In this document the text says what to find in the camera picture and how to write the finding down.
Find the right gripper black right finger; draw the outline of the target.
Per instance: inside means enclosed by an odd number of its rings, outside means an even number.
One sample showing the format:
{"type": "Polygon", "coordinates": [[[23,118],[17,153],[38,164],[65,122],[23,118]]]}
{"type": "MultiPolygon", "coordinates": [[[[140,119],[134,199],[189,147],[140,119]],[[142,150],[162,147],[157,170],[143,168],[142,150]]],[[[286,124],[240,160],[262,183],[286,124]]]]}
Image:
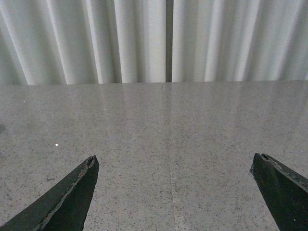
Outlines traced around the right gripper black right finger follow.
{"type": "Polygon", "coordinates": [[[267,154],[256,153],[251,165],[263,199],[279,230],[308,229],[308,179],[267,154]]]}

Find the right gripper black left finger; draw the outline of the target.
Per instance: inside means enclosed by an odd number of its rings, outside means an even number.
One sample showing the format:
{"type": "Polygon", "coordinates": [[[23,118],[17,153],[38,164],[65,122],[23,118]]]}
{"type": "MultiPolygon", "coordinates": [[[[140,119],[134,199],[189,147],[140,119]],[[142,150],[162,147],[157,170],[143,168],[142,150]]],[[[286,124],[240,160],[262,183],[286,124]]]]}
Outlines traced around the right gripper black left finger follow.
{"type": "Polygon", "coordinates": [[[2,231],[82,231],[98,178],[90,156],[39,199],[3,224],[2,231]]]}

